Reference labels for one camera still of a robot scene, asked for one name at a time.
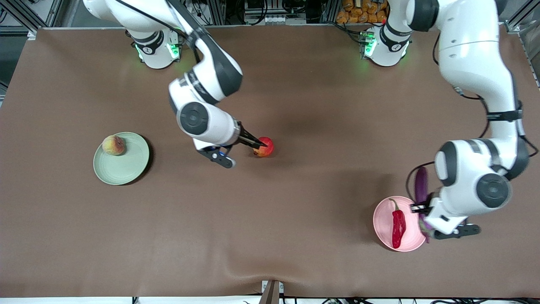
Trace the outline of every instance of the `green plate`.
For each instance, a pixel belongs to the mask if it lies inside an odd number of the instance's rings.
[[[150,159],[148,143],[142,136],[131,132],[115,134],[126,143],[123,154],[105,153],[101,144],[94,154],[94,172],[100,180],[111,185],[126,184],[136,179]]]

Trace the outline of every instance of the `red chili pepper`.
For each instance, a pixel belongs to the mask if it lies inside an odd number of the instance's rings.
[[[407,229],[405,224],[405,214],[397,206],[397,202],[394,199],[390,199],[396,205],[396,210],[392,212],[394,217],[394,228],[392,229],[392,247],[399,248],[401,246],[401,238]]]

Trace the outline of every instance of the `pile of potatoes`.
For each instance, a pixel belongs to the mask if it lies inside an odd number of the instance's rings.
[[[382,23],[386,21],[388,0],[383,3],[372,0],[359,0],[362,7],[356,7],[353,0],[342,0],[343,9],[337,13],[336,22],[344,23]]]

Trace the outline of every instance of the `red fruit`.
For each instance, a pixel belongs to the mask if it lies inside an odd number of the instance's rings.
[[[269,157],[274,151],[274,143],[269,137],[259,137],[259,140],[267,145],[267,147],[261,146],[259,149],[253,149],[253,154],[258,157]]]

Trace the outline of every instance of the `brown table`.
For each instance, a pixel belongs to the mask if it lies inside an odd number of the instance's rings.
[[[431,61],[437,33],[414,33],[391,68],[361,60],[333,27],[211,33],[245,75],[220,106],[273,138],[274,158],[235,147],[226,170],[195,152],[167,97],[189,51],[151,70],[121,30],[41,30],[26,44],[0,109],[2,296],[251,294],[267,279],[311,297],[540,296],[540,158],[514,180],[511,204],[471,219],[478,236],[396,253],[373,232],[376,204],[405,194],[412,167],[485,123]],[[540,143],[518,37],[501,34],[501,51]],[[92,157],[120,131],[148,138],[153,164],[108,186]]]

